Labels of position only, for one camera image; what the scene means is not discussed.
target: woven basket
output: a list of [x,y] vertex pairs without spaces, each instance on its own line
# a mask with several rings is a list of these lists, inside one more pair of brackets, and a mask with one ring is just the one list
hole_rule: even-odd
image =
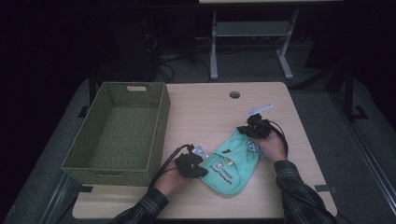
[[104,82],[62,170],[82,184],[148,186],[161,166],[165,83]]

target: hand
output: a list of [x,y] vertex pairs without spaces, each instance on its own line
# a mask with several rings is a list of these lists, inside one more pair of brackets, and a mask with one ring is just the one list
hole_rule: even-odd
[[274,131],[271,131],[265,139],[251,138],[251,140],[262,149],[265,158],[270,162],[275,163],[276,161],[286,161],[288,159],[285,146]]
[[178,173],[175,165],[175,160],[169,162],[169,164],[165,168],[165,171],[167,172],[162,174],[155,182],[154,188],[159,190],[168,199],[192,181],[192,179],[184,178]]

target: person's left hand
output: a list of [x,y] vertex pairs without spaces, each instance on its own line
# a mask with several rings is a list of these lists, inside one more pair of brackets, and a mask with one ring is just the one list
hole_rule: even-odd
[[180,189],[183,189],[187,186],[192,179],[184,178],[178,173],[176,168],[175,160],[169,162],[169,164],[165,168],[164,174],[162,174],[154,184],[154,188],[159,190],[166,198],[170,198],[173,194],[175,194]]

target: forearm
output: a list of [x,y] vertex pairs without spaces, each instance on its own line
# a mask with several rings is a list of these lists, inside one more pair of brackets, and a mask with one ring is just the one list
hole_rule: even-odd
[[286,223],[332,223],[312,204],[305,203],[292,194],[298,195],[320,207],[325,207],[320,196],[308,187],[300,177],[297,167],[290,161],[278,161],[274,164],[277,184],[282,190],[282,203]]
[[134,207],[114,217],[110,224],[151,223],[167,204],[167,198],[160,191],[152,188]]

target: teal cloth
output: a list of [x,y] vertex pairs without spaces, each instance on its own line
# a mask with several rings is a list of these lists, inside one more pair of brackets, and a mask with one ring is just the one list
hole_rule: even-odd
[[202,167],[208,174],[201,179],[219,193],[235,195],[248,183],[259,157],[259,147],[235,129],[233,136],[204,161]]

